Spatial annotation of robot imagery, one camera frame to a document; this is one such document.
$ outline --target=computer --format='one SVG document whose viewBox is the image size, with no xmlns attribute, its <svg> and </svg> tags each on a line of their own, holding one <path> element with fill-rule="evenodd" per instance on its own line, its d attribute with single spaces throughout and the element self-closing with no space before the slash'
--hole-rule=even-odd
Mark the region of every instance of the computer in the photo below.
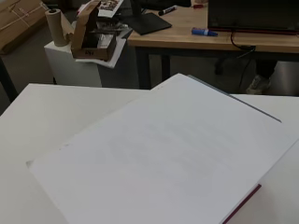
<svg viewBox="0 0 299 224">
<path fill-rule="evenodd" d="M 140 35 L 150 34 L 156 31 L 160 31 L 163 29 L 170 28 L 172 25 L 163 20 L 161 17 L 153 14 L 153 13 L 142 13 L 142 8 L 152 8 L 165 9 L 167 7 L 171 7 L 176 3 L 180 3 L 180 5 L 189 6 L 188 3 L 191 4 L 191 0 L 146 0 L 142 2 L 141 0 L 131 0 L 131 7 L 133 11 L 133 16 L 124 19 L 124 22 L 127 23 L 131 28 L 133 28 Z"/>
<path fill-rule="evenodd" d="M 298 0 L 209 0 L 208 28 L 297 34 Z"/>
</svg>

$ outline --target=white paper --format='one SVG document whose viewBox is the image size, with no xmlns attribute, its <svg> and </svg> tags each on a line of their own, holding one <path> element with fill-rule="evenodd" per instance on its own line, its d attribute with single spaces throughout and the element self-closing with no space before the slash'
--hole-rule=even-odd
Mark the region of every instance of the white paper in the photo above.
<svg viewBox="0 0 299 224">
<path fill-rule="evenodd" d="M 103 61 L 103 60 L 97 60 L 97 59 L 76 59 L 76 62 L 78 62 L 78 63 L 97 63 L 100 65 L 103 65 L 104 67 L 114 68 L 118 59 L 121 56 L 121 52 L 122 52 L 125 42 L 126 42 L 126 39 L 117 39 L 117 44 L 114 49 L 114 53 L 108 62 Z"/>
<path fill-rule="evenodd" d="M 99 41 L 97 42 L 97 47 L 99 49 L 108 48 L 112 39 L 113 39 L 113 35 L 100 35 Z"/>
<path fill-rule="evenodd" d="M 77 17 L 78 17 L 78 15 L 81 13 L 81 11 L 83 11 L 83 9 L 84 9 L 87 5 L 89 5 L 90 2 L 88 2 L 87 4 L 82 4 L 82 5 L 79 7 L 79 9 L 77 10 Z"/>
<path fill-rule="evenodd" d="M 103 4 L 104 2 L 109 2 L 109 1 L 118 1 L 118 4 L 114 7 L 113 10 L 104 10 L 104 9 L 101 9 L 101 6 L 100 6 L 99 13 L 97 14 L 98 17 L 112 18 L 123 2 L 123 0 L 105 0 L 105 1 L 102 1 L 101 4 Z"/>
<path fill-rule="evenodd" d="M 217 224 L 295 139 L 264 113 L 176 75 L 30 170 L 69 224 Z"/>
</svg>

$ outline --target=open cardboard box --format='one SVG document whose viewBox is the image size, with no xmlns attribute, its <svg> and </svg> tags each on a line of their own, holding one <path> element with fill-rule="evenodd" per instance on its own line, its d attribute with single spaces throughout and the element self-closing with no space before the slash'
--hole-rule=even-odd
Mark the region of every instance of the open cardboard box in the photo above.
<svg viewBox="0 0 299 224">
<path fill-rule="evenodd" d="M 0 0 L 0 54 L 8 54 L 46 22 L 40 0 Z"/>
<path fill-rule="evenodd" d="M 71 50 L 77 59 L 99 59 L 108 61 L 116 47 L 116 35 L 113 35 L 106 48 L 98 48 L 98 38 L 90 31 L 96 29 L 98 6 L 101 1 L 92 1 L 79 13 L 72 40 Z"/>
</svg>

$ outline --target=wooden desk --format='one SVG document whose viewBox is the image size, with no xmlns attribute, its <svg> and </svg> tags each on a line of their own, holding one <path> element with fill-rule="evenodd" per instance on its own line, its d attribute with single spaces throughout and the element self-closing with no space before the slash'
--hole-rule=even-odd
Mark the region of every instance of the wooden desk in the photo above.
<svg viewBox="0 0 299 224">
<path fill-rule="evenodd" d="M 129 45 L 136 48 L 141 89 L 151 87 L 149 54 L 162 55 L 163 79 L 170 75 L 170 55 L 236 58 L 242 54 L 232 45 L 229 32 L 218 32 L 218 37 L 191 34 L 193 27 L 207 28 L 207 7 L 180 7 L 162 18 L 170 22 L 172 28 L 149 35 L 132 32 L 128 38 Z M 299 62 L 299 38 L 296 35 L 236 33 L 234 41 L 237 45 L 256 46 L 256 52 L 244 58 Z"/>
</svg>

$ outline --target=white desk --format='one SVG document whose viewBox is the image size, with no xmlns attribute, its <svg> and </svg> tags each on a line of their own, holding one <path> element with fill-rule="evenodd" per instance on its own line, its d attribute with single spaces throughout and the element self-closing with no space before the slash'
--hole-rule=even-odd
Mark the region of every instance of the white desk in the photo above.
<svg viewBox="0 0 299 224">
<path fill-rule="evenodd" d="M 146 92 L 29 85 L 0 117 L 0 223 L 67 224 L 25 163 L 142 94 Z M 299 133 L 299 99 L 237 97 L 282 119 Z M 260 191 L 230 223 L 297 224 L 298 161 L 299 144 L 271 170 Z"/>
<path fill-rule="evenodd" d="M 73 58 L 70 44 L 56 47 L 52 42 L 44 47 L 57 84 L 83 87 L 128 88 L 136 86 L 128 77 L 137 77 L 135 49 L 124 45 L 114 68 L 96 63 L 78 63 Z"/>
</svg>

